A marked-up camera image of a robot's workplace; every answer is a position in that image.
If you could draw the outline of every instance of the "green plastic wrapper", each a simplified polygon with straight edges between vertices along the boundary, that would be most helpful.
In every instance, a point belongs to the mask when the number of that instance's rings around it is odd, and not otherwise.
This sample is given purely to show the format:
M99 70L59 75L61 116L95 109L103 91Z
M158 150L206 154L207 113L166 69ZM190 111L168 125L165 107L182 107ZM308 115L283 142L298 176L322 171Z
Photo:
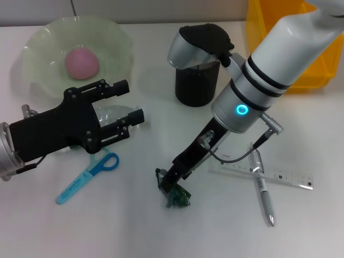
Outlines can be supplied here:
M158 187L163 177L164 175L162 175L160 172L156 172ZM191 194L188 191L186 191L183 187L181 187L179 184L176 184L176 186L172 189L172 191L169 194L165 194L165 196L167 198L167 204L166 204L167 208L171 208L172 206L186 207L191 204L190 203Z

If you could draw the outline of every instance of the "pen holder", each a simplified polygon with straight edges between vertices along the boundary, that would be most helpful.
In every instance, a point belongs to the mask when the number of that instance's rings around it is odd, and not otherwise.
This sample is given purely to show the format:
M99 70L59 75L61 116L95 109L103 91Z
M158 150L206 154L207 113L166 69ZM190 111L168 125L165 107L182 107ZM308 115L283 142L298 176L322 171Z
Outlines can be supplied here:
M176 97L187 106L204 106L215 95L220 62L203 63L187 69L176 69Z

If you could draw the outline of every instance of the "yellow plastic bin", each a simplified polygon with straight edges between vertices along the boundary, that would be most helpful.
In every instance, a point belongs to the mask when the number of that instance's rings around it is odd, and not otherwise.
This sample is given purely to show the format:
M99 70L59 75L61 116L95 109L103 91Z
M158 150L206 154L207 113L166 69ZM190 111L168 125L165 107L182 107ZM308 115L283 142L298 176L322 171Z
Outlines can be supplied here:
M315 10L303 0L249 0L246 33L252 53L279 19ZM343 36L340 35L290 87L288 93L304 93L325 86L335 77Z

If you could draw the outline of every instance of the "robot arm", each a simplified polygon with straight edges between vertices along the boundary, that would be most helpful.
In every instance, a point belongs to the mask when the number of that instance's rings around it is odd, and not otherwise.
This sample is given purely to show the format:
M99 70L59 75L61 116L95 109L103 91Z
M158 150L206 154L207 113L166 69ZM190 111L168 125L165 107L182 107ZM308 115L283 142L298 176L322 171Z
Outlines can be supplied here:
M281 133L283 128L265 112L344 31L343 0L308 2L320 9L279 20L248 60L237 53L228 52L233 45L216 25L180 29L168 55L168 62L172 66L184 69L219 60L232 79L212 104L213 119L193 143L174 159L174 165L159 185L163 192L168 193L173 189L180 178L186 179L210 156L209 150L216 150L230 132L245 133L262 118L269 130L257 141L255 148L272 133ZM213 30L217 36L209 37L209 30Z

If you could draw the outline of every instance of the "scissor handle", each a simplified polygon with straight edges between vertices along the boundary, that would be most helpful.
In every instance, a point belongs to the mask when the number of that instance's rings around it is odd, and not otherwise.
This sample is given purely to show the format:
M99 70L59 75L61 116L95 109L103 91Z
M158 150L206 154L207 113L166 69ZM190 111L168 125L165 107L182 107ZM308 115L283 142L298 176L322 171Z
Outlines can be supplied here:
M106 167L105 163L112 157L116 158L116 163L110 167ZM92 175L96 175L98 172L100 171L110 171L112 169L117 168L119 165L119 157L117 156L116 153L109 153L108 155L106 155L105 157L103 157L103 159L101 161L99 161L98 164L95 165L95 167L90 171L90 173Z

